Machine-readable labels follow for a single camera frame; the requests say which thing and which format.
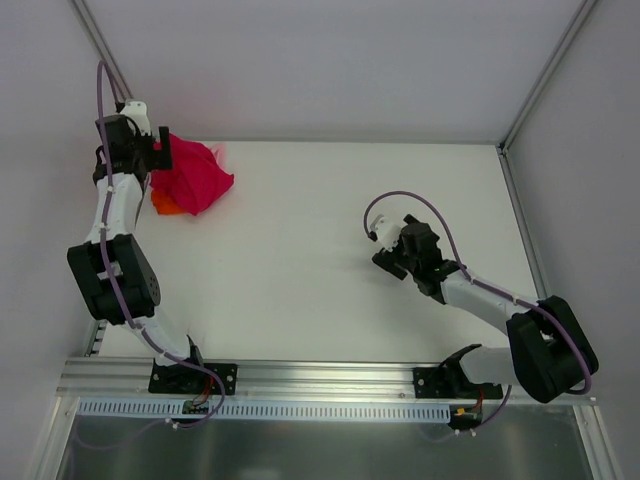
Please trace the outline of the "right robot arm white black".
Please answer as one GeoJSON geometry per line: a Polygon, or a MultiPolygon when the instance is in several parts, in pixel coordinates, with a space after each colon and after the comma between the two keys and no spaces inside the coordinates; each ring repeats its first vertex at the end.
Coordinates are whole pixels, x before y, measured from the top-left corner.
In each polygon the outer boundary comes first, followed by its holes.
{"type": "Polygon", "coordinates": [[[443,360],[418,385],[419,391],[467,398],[489,386],[518,385],[548,403],[563,394],[582,395],[592,385],[599,360],[568,302],[558,296],[520,298],[443,257],[439,236],[412,216],[397,225],[376,217],[369,237],[380,244],[375,265],[421,294],[463,310],[504,334],[504,348],[479,343],[443,360]]]}

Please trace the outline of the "red t shirt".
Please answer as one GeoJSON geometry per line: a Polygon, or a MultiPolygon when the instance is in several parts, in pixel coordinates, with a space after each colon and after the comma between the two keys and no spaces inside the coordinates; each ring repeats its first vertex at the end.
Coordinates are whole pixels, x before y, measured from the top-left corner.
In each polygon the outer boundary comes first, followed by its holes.
{"type": "Polygon", "coordinates": [[[151,173],[151,191],[170,196],[183,214],[197,216],[225,195],[234,185],[234,175],[223,169],[209,147],[170,134],[173,167],[151,173]]]}

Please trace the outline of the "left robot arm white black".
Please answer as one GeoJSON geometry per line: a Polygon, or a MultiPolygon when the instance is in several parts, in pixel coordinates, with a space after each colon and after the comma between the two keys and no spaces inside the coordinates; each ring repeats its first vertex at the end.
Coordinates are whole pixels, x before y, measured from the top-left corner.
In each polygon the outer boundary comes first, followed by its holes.
{"type": "Polygon", "coordinates": [[[86,239],[68,249],[68,264],[91,316],[134,335],[161,374],[194,393],[206,380],[202,357],[162,311],[159,280],[134,236],[151,172],[172,165],[169,131],[152,133],[141,102],[121,105],[96,127],[96,213],[86,239]]]}

